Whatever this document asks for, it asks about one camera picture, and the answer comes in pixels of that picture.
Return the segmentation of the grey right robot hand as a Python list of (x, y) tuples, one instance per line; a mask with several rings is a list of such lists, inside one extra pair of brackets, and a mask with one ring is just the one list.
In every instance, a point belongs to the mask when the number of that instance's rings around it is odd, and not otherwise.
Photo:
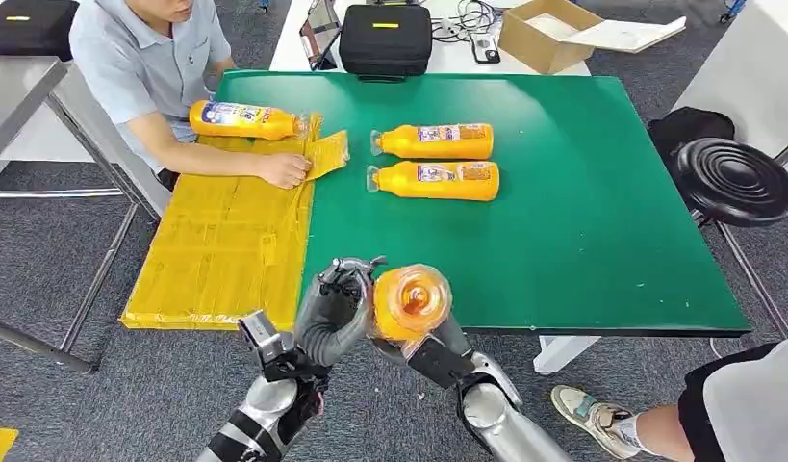
[(457, 385), (474, 369), (472, 347), (452, 314), (419, 339), (372, 338), (371, 343), (387, 360), (407, 366), (443, 389)]

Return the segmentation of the person's right hand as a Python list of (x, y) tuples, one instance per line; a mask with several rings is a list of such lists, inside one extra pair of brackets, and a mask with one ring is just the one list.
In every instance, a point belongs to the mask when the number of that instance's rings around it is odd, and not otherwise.
[(254, 161), (254, 174), (281, 189), (292, 189), (301, 185), (312, 163), (303, 156), (292, 153), (260, 155)]

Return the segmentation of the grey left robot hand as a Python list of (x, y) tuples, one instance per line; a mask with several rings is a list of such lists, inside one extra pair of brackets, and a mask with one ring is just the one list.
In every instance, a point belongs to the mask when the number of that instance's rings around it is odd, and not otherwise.
[(335, 258), (316, 274), (301, 299), (294, 322), (295, 340), (316, 364), (331, 367), (366, 337), (373, 325), (373, 272), (387, 263)]

